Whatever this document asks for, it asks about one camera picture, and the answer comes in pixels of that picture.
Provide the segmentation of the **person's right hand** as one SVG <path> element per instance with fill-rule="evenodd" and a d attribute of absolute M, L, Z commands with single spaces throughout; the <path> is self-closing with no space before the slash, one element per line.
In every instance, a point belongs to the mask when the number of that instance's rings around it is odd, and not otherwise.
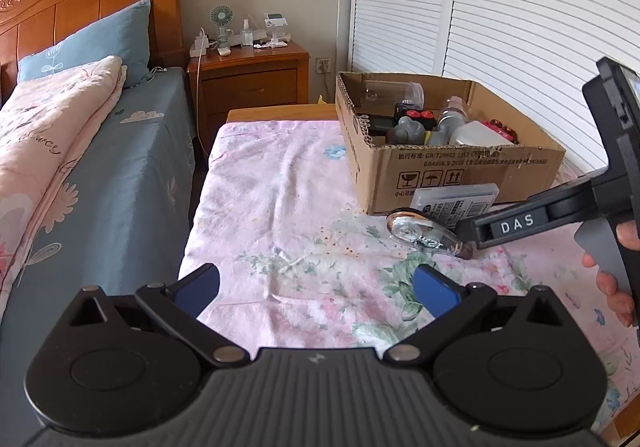
<path fill-rule="evenodd" d="M 639 253 L 621 245 L 616 236 L 616 222 L 600 218 L 582 223 L 574 236 L 578 245 L 590 255 L 600 271 L 616 280 L 617 290 L 634 299 L 632 326 L 639 326 L 639 275 L 630 271 L 639 263 Z"/>

